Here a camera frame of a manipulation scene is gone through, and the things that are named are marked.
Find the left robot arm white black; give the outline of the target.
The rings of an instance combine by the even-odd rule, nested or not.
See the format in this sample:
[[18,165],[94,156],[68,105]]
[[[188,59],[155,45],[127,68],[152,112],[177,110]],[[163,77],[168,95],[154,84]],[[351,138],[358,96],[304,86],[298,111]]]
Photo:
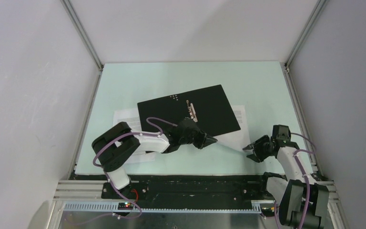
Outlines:
[[127,198],[132,192],[131,179],[122,166],[133,153],[167,154],[182,145],[203,149],[218,141],[191,118],[184,118],[178,124],[157,117],[148,117],[146,122],[157,132],[133,131],[126,122],[119,122],[91,144],[95,153],[93,165],[102,168],[119,198]]

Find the white paper sheet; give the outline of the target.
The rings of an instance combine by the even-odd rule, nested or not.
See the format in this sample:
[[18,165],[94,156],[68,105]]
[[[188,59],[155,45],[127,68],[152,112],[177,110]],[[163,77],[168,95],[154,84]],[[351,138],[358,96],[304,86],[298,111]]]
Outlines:
[[240,130],[216,136],[218,144],[243,152],[243,148],[251,143],[244,105],[232,105],[232,110],[240,126]]

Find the printed paper sheet top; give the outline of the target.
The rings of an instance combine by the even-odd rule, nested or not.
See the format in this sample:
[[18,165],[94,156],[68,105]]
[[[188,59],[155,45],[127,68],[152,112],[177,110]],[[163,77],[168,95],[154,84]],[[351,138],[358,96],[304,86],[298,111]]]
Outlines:
[[[141,131],[141,121],[138,108],[116,110],[113,113],[113,126],[120,122],[126,122],[132,132]],[[155,153],[134,152],[126,164],[146,163],[155,160]]]

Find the red folder black inside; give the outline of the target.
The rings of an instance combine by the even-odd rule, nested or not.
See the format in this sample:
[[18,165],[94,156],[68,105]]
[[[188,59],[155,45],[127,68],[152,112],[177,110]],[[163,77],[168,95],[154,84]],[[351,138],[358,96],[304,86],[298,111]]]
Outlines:
[[137,104],[141,128],[152,132],[156,128],[146,122],[156,117],[178,124],[191,118],[198,127],[211,136],[219,136],[241,128],[228,101],[222,85],[172,94]]

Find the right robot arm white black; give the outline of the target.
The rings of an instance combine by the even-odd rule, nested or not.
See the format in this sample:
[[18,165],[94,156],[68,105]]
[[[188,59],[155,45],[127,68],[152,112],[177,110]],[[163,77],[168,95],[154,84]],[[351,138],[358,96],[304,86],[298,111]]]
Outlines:
[[308,173],[299,154],[311,154],[292,140],[294,132],[286,125],[274,125],[271,136],[264,135],[245,146],[247,158],[261,163],[269,157],[278,160],[284,175],[265,172],[258,193],[263,199],[274,198],[273,213],[278,226],[294,229],[325,227],[329,190]]

